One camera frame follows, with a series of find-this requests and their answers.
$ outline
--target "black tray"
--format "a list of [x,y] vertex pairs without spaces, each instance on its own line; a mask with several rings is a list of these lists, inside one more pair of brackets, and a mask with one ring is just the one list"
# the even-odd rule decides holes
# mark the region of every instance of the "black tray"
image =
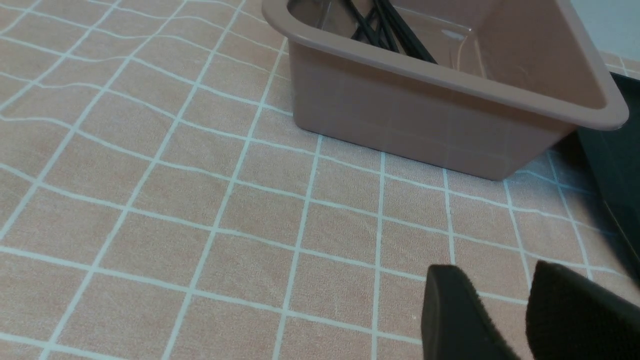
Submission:
[[640,81],[611,76],[629,106],[629,120],[615,131],[581,128],[578,136],[628,250],[630,270],[640,279]]

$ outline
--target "black wire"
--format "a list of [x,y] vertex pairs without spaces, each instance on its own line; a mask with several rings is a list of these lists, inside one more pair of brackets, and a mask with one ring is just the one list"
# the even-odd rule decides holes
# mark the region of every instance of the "black wire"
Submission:
[[356,21],[358,21],[358,24],[362,28],[362,31],[364,32],[364,36],[367,38],[369,43],[372,45],[375,45],[377,43],[375,40],[376,34],[374,33],[371,26],[367,23],[367,21],[362,17],[362,14],[358,11],[358,8],[356,8],[356,6],[353,4],[353,1],[344,0],[344,3],[347,5],[347,9],[349,9],[352,16],[356,19]]
[[[371,10],[369,10],[369,13],[367,14],[367,16],[365,16],[364,19],[367,21],[368,24],[370,24],[375,16],[376,16],[376,8],[371,8]],[[360,39],[360,35],[362,35],[362,27],[358,26],[356,31],[351,36],[351,39],[352,40],[359,40]]]
[[415,33],[413,33],[411,28],[409,28],[409,25],[404,22],[403,18],[398,14],[393,5],[391,5],[389,0],[377,1],[380,2],[380,10],[383,10],[381,13],[388,15],[391,26],[394,28],[394,31],[398,36],[398,40],[400,40],[407,55],[437,64],[436,60],[429,51],[427,51],[424,45],[422,45],[422,42],[420,42],[418,37],[415,36]]
[[385,37],[387,38],[387,45],[389,49],[395,53],[399,53],[398,46],[396,45],[396,41],[394,40],[394,34],[391,32],[389,28],[389,19],[387,18],[387,14],[384,9],[380,5],[380,0],[373,0],[373,8],[378,11],[378,28],[380,28],[380,24],[382,25],[382,29],[385,33]]
[[376,25],[376,44],[379,44],[384,39],[382,37],[382,21],[378,19],[378,24]]

